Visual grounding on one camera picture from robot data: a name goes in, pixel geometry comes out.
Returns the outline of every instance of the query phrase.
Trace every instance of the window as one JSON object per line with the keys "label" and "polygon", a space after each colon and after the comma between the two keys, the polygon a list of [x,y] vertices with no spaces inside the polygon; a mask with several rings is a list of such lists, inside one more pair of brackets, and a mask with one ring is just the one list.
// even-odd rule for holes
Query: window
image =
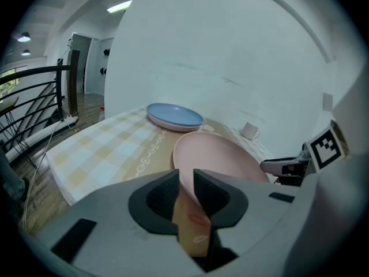
{"label": "window", "polygon": [[[7,70],[5,72],[2,72],[0,74],[0,78],[2,78],[4,76],[7,76],[7,75],[10,75],[10,74],[20,72],[20,71],[24,71],[24,70],[27,70],[27,66],[22,66],[22,67],[17,67],[17,68],[14,68],[14,69],[10,69],[10,70]],[[15,86],[17,86],[18,83],[19,83],[19,79],[14,79],[12,81],[9,81],[7,83],[4,83],[4,84],[0,85],[0,98],[2,98],[4,95],[7,95],[7,94],[11,93],[13,88]]]}

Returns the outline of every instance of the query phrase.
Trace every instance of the table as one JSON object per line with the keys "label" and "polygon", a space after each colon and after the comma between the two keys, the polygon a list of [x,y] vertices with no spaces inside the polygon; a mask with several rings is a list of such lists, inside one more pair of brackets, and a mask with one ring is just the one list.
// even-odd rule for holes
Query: table
{"label": "table", "polygon": [[[247,140],[221,123],[204,119],[200,131],[239,144],[259,163],[273,159],[258,140]],[[184,134],[155,125],[146,117],[146,108],[140,107],[84,129],[49,150],[46,157],[62,194],[72,205],[98,188],[173,170],[172,152]],[[268,175],[268,179],[273,183],[275,177]],[[206,256],[210,221],[183,188],[172,221],[178,225],[182,248],[190,256]]]}

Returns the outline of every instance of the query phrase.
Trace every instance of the ceiling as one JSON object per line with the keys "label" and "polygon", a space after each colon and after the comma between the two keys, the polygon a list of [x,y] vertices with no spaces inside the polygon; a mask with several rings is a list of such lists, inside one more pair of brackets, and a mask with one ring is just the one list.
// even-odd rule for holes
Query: ceiling
{"label": "ceiling", "polygon": [[[50,29],[67,1],[35,0],[10,35],[8,46],[5,49],[3,64],[22,59],[42,57]],[[23,32],[29,32],[31,41],[25,43],[17,41],[17,38]],[[21,52],[24,49],[29,49],[31,55],[26,58],[23,57]]]}

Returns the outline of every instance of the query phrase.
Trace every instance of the ceiling light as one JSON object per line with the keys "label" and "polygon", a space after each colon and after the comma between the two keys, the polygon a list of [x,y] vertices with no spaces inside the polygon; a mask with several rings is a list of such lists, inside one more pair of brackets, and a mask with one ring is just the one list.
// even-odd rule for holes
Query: ceiling light
{"label": "ceiling light", "polygon": [[27,42],[30,41],[31,37],[28,32],[23,32],[22,35],[18,38],[19,42]]}
{"label": "ceiling light", "polygon": [[117,11],[122,10],[122,9],[126,9],[126,8],[128,8],[128,6],[131,4],[131,2],[132,2],[132,0],[129,0],[129,1],[126,1],[126,2],[124,2],[124,3],[121,3],[121,4],[118,4],[118,5],[115,5],[115,6],[113,6],[113,7],[110,7],[110,8],[108,9],[108,11],[109,11],[110,13],[112,13],[112,12],[117,12]]}
{"label": "ceiling light", "polygon": [[25,49],[23,52],[22,52],[22,55],[25,57],[27,55],[30,55],[31,53],[29,52],[29,49]]}

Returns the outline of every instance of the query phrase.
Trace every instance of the doorway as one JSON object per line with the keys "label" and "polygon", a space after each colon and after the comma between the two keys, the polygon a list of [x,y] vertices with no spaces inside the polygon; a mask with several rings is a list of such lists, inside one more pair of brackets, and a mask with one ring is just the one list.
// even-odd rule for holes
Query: doorway
{"label": "doorway", "polygon": [[81,94],[85,91],[86,63],[88,51],[91,45],[91,38],[73,34],[72,40],[72,50],[80,51],[77,68],[77,94]]}

